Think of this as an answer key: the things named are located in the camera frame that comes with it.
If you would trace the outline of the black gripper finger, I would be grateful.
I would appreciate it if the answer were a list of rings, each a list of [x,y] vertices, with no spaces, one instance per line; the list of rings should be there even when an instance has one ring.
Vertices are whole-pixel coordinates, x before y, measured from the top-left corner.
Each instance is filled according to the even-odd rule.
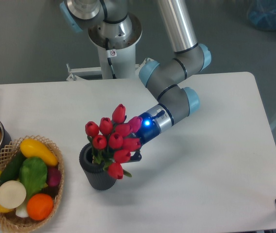
[[[129,162],[139,162],[142,159],[140,151],[135,151],[134,155],[131,156]]]

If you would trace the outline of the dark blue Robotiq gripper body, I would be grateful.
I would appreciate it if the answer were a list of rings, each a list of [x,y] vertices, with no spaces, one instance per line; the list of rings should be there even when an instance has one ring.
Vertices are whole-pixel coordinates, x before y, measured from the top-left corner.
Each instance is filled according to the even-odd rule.
[[[157,115],[152,116],[148,112],[145,112],[139,116],[142,118],[141,127],[136,133],[131,133],[130,137],[139,139],[140,144],[143,146],[157,137],[161,133],[161,130],[157,122]]]

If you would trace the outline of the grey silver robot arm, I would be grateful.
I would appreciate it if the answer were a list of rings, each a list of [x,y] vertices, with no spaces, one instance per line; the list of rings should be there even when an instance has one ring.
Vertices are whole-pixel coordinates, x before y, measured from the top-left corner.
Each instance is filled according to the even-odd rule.
[[[136,65],[136,43],[142,35],[141,23],[128,11],[125,0],[64,0],[60,10],[75,32],[87,31],[97,47],[103,79],[138,76],[157,101],[142,116],[138,138],[142,144],[193,114],[200,107],[196,92],[179,83],[197,74],[211,62],[208,48],[197,42],[186,3],[158,0],[175,57],[167,64],[146,59]]]

